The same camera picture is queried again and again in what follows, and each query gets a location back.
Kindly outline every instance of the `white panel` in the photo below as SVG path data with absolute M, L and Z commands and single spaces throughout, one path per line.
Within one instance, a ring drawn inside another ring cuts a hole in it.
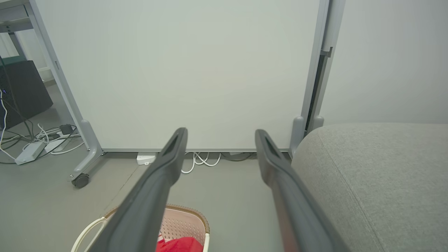
M 0 56 L 8 58 L 18 56 L 16 48 L 8 33 L 0 33 Z
M 320 115 L 448 123 L 448 1 L 347 0 Z
M 33 61 L 38 70 L 48 67 L 33 29 L 17 31 L 16 36 L 20 41 L 27 60 Z
M 318 0 L 40 0 L 59 63 L 103 148 L 288 148 Z

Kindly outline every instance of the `whiteboard stand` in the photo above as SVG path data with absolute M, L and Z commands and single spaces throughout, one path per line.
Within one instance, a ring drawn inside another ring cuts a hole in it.
M 62 94 L 62 97 L 67 104 L 67 108 L 73 118 L 73 121 L 78 128 L 79 134 L 84 141 L 84 144 L 89 151 L 89 154 L 82 160 L 73 172 L 68 176 L 68 181 L 71 181 L 75 187 L 84 187 L 88 183 L 88 175 L 83 172 L 95 161 L 104 154 L 95 133 L 93 132 L 92 126 L 86 120 L 82 119 L 81 112 L 76 104 L 73 94 L 68 86 L 67 80 L 65 79 L 62 69 L 59 67 L 58 59 L 56 53 L 52 47 L 50 38 L 47 31 L 43 25 L 42 18 L 38 12 L 35 0 L 31 0 L 29 4 L 24 4 L 25 9 L 30 18 L 31 24 L 36 32 L 39 43 L 42 45 L 42 51 L 47 62 L 49 64 L 58 88 Z
M 320 0 L 319 1 L 319 7 L 318 7 L 318 14 L 317 14 L 317 20 L 315 23 L 315 29 L 314 29 L 314 41 L 312 43 L 312 51 L 311 51 L 311 57 L 309 61 L 309 67 L 308 67 L 308 75 L 306 80 L 306 87 L 305 87 L 305 93 L 304 93 L 304 100 L 303 100 L 303 106 L 301 110 L 301 114 L 299 114 L 300 111 L 297 111 L 297 114 L 291 117 L 291 120 L 293 121 L 292 126 L 292 132 L 291 132 L 291 138 L 289 145 L 286 146 L 284 149 L 285 151 L 288 151 L 289 154 L 292 156 L 294 155 L 295 150 L 297 149 L 299 143 L 303 139 L 304 132 L 305 132 L 305 124 L 306 124 L 306 118 L 308 118 L 308 113 L 310 111 L 310 101 L 313 94 L 314 89 L 314 81 L 317 73 L 318 63 L 319 63 L 319 57 L 320 52 L 323 46 L 323 37 L 326 27 L 326 21 L 327 21 L 327 14 L 329 10 L 329 4 L 330 0 Z M 106 143 L 103 143 L 103 148 L 100 145 L 100 141 L 98 140 L 97 136 L 94 133 L 94 130 L 92 129 L 90 122 L 87 120 L 84 120 L 80 109 L 75 101 L 75 98 L 69 88 L 67 79 L 65 78 L 65 75 L 60 68 L 59 60 L 56 56 L 55 50 L 52 46 L 52 43 L 50 41 L 50 37 L 47 33 L 47 30 L 44 27 L 44 22 L 42 19 L 42 16 L 39 13 L 38 5 L 36 3 L 36 0 L 30 0 L 29 4 L 25 4 L 25 8 L 30 16 L 30 20 L 33 24 L 33 27 L 36 31 L 39 43 L 43 47 L 43 52 L 46 60 L 48 62 L 51 62 L 50 68 L 52 70 L 52 73 L 55 77 L 55 81 L 61 90 L 62 96 L 65 100 L 65 103 L 67 104 L 67 107 L 69 108 L 69 111 L 72 115 L 72 118 L 78 127 L 80 134 L 84 140 L 84 143 L 86 144 L 87 149 L 89 150 L 89 154 L 87 157 L 77 165 L 77 167 L 73 170 L 73 172 L 68 176 L 68 181 L 72 181 L 72 183 L 76 187 L 83 187 L 86 185 L 86 183 L 81 183 L 79 186 L 76 185 L 77 180 L 79 179 L 87 179 L 88 182 L 88 175 L 85 174 L 86 169 L 92 165 L 92 163 L 95 162 L 101 155 L 103 155 L 104 151 L 111 151 L 111 152 L 135 152 L 135 151 L 148 151 L 148 150 L 141 150 L 141 149 L 121 149 L 121 148 L 108 148 Z M 204 151 L 217 151 L 219 149 L 204 149 Z

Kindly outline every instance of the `metal frame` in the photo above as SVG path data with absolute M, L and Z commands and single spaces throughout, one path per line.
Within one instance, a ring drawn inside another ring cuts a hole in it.
M 30 0 L 30 3 L 24 4 L 24 6 L 30 18 L 31 24 L 33 25 L 33 28 L 36 32 L 38 41 L 42 45 L 45 60 L 47 60 L 47 62 L 51 62 L 51 64 L 48 65 L 53 73 L 58 88 L 65 103 L 67 104 L 75 125 L 82 136 L 82 140 L 84 141 L 86 148 L 90 150 L 89 154 L 84 158 L 84 160 L 82 160 L 81 163 L 79 163 L 73 170 L 72 174 L 68 176 L 68 181 L 73 181 L 82 172 L 84 172 L 99 156 L 103 154 L 103 150 L 101 149 L 101 146 L 98 142 L 98 139 L 96 138 L 95 133 L 93 132 L 90 123 L 86 120 L 83 120 L 81 112 L 79 111 L 79 108 L 76 104 L 75 98 L 73 97 L 73 94 L 67 83 L 67 79 L 64 76 L 64 72 L 59 67 L 56 53 L 51 44 L 47 30 L 45 29 L 45 26 L 43 24 L 43 20 L 39 13 L 36 0 Z
M 330 0 L 320 0 L 319 11 L 317 14 L 316 29 L 314 32 L 314 43 L 311 52 L 310 68 L 308 70 L 308 79 L 306 80 L 305 95 L 303 97 L 302 113 L 300 117 L 293 120 L 293 131 L 291 133 L 291 142 L 289 144 L 289 155 L 294 156 L 297 147 L 305 134 L 305 124 L 310 111 L 311 97 L 313 96 L 314 80 L 316 79 L 317 66 L 322 48 L 327 14 Z
M 327 87 L 328 77 L 330 76 L 330 69 L 332 67 L 333 55 L 336 50 L 337 39 L 339 36 L 339 29 L 342 23 L 342 16 L 344 14 L 345 0 L 331 0 L 328 7 L 328 18 L 325 30 L 324 41 L 322 44 L 322 55 L 325 55 L 324 65 L 322 67 L 322 73 L 317 86 L 317 94 L 312 110 L 312 116 L 308 131 L 322 127 L 324 118 L 319 115 L 322 107 L 323 95 L 325 94 L 325 88 Z
M 320 0 L 318 18 L 316 21 L 316 28 L 314 33 L 314 43 L 310 59 L 310 67 L 308 70 L 308 77 L 306 82 L 305 95 L 303 97 L 303 106 L 301 116 L 293 119 L 293 129 L 291 133 L 291 141 L 289 149 L 281 149 L 283 152 L 289 152 L 293 156 L 299 143 L 304 137 L 306 120 L 310 111 L 311 97 L 314 89 L 314 82 L 316 72 L 319 64 L 319 56 L 321 49 L 330 47 L 335 48 L 337 36 L 339 34 L 340 22 L 342 20 L 342 13 L 344 9 L 345 0 Z M 95 133 L 86 120 L 83 120 L 81 112 L 76 104 L 73 94 L 68 86 L 67 80 L 62 69 L 59 67 L 56 53 L 52 47 L 50 38 L 43 24 L 42 17 L 36 4 L 36 0 L 30 0 L 29 3 L 23 4 L 27 15 L 29 16 L 32 27 L 34 28 L 38 37 L 39 43 L 42 45 L 43 54 L 47 62 L 51 62 L 49 67 L 53 73 L 55 81 L 61 91 L 62 97 L 67 104 L 70 114 L 78 127 L 78 130 L 86 144 L 86 148 L 90 150 L 87 157 L 74 169 L 73 173 L 69 175 L 68 180 L 74 180 L 79 174 L 86 170 L 104 151 L 108 152 L 159 152 L 160 149 L 102 149 Z M 328 80 L 328 72 L 331 66 L 331 58 L 327 62 L 328 71 L 325 71 L 323 76 L 322 86 L 319 92 L 319 97 L 316 103 L 314 113 L 318 113 L 322 104 L 323 93 Z M 195 152 L 256 152 L 256 149 L 187 149 L 187 151 Z

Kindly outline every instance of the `caster wheel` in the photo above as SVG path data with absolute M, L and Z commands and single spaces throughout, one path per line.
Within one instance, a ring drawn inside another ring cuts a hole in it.
M 77 178 L 72 180 L 72 184 L 76 188 L 83 188 L 89 183 L 89 175 L 85 173 L 81 173 Z

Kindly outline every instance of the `gray metal leg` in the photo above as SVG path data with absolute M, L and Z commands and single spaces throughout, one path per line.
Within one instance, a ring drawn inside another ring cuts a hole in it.
M 87 167 L 89 167 L 95 160 L 103 154 L 103 150 L 98 142 L 98 139 L 93 132 L 89 121 L 81 120 L 79 125 L 84 132 L 86 141 L 88 142 L 90 151 L 89 154 L 76 166 L 72 174 L 69 175 L 68 181 L 76 179 Z
M 291 142 L 289 144 L 289 155 L 291 157 L 296 153 L 299 143 L 303 139 L 305 133 L 305 120 L 303 117 L 296 117 L 293 121 L 293 132 L 291 133 Z

